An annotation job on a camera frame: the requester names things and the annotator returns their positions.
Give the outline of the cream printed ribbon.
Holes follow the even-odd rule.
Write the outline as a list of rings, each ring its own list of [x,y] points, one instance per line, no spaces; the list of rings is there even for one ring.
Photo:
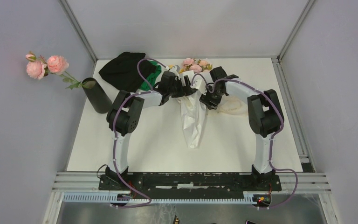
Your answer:
[[[224,96],[217,109],[208,109],[207,115],[248,116],[248,106],[237,97]]]

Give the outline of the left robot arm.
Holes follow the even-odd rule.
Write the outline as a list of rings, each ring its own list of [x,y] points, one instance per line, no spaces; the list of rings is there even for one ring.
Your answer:
[[[112,131],[112,159],[105,170],[110,184],[116,190],[123,190],[128,184],[128,150],[131,133],[139,124],[143,109],[162,106],[170,98],[190,96],[197,90],[191,87],[188,75],[165,71],[157,88],[151,91],[130,93],[124,90],[117,94],[107,114],[109,129]]]

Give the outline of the white paper bouquet wrap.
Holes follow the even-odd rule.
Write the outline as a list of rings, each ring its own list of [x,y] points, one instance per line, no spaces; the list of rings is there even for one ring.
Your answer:
[[[206,72],[207,71],[194,73],[193,71],[186,71],[180,73],[179,76],[184,77],[185,75],[188,75],[191,82],[194,75],[200,74],[204,77]],[[202,94],[197,91],[191,96],[177,98],[177,102],[180,105],[183,134],[187,146],[191,149],[197,148],[200,144],[202,128],[207,114],[206,106],[199,101],[201,95]]]

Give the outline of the pink and yellow flower bunch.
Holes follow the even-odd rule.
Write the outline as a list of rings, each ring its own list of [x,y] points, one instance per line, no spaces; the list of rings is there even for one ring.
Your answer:
[[[201,73],[213,69],[213,64],[208,59],[186,58],[182,61],[179,73],[186,71],[193,71],[194,73]]]

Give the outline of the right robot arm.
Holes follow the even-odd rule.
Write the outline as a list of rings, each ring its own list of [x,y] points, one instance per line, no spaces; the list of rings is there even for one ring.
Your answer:
[[[252,165],[250,183],[255,190],[263,190],[275,176],[272,167],[272,141],[284,126],[282,108],[275,90],[260,91],[244,82],[237,75],[227,75],[222,67],[209,72],[213,83],[206,84],[206,94],[200,102],[207,109],[216,110],[222,96],[234,96],[248,106],[248,120],[256,136],[256,154]]]

